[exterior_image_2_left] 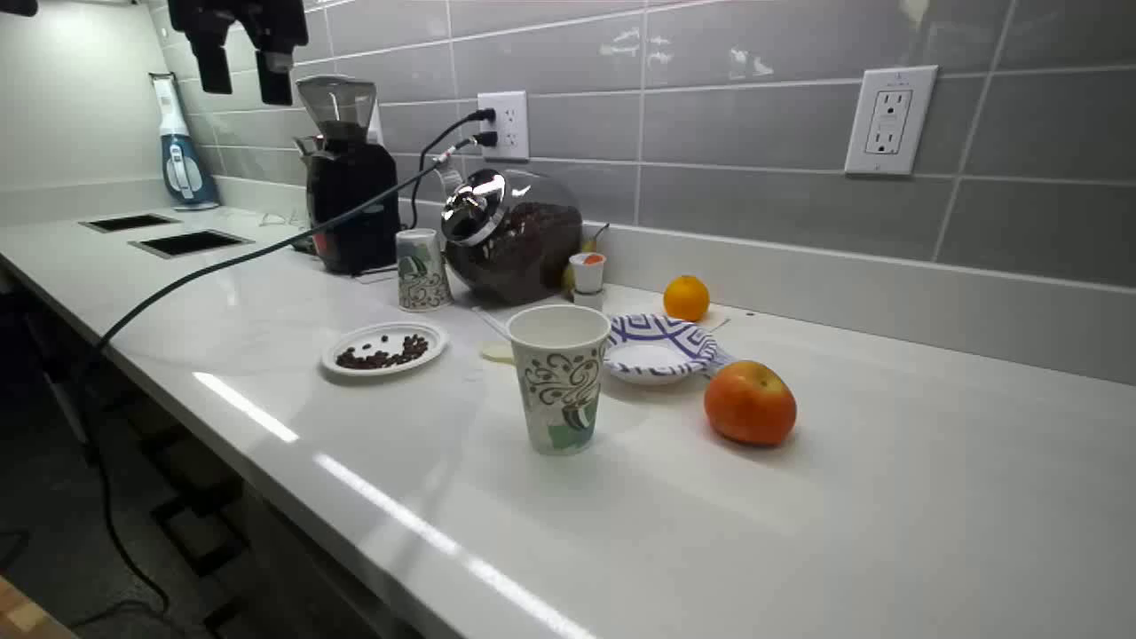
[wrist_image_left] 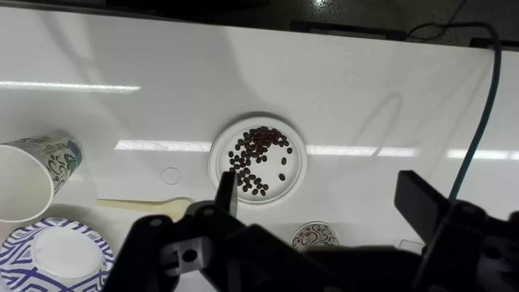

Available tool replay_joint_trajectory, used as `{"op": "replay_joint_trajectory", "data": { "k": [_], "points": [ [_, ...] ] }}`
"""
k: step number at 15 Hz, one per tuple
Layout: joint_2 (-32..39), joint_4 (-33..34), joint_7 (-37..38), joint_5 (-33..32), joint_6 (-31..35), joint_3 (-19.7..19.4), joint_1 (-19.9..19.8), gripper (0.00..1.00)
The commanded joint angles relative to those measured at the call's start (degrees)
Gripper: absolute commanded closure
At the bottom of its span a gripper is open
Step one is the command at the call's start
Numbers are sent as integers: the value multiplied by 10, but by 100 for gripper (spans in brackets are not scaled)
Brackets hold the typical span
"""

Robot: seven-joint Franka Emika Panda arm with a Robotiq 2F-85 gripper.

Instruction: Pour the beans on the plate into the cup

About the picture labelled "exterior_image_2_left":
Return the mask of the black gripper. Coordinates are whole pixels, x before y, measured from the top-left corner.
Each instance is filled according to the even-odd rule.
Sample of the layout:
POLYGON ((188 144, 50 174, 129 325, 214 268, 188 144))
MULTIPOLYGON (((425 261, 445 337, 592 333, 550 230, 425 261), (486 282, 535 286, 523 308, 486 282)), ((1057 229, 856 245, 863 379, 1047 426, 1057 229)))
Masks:
POLYGON ((166 10, 170 25, 192 44, 199 81, 206 94, 230 89, 224 40, 230 25, 243 25, 246 35, 259 48, 259 101, 271 108, 291 105, 291 57, 276 50, 310 44, 302 0, 166 0, 166 10))

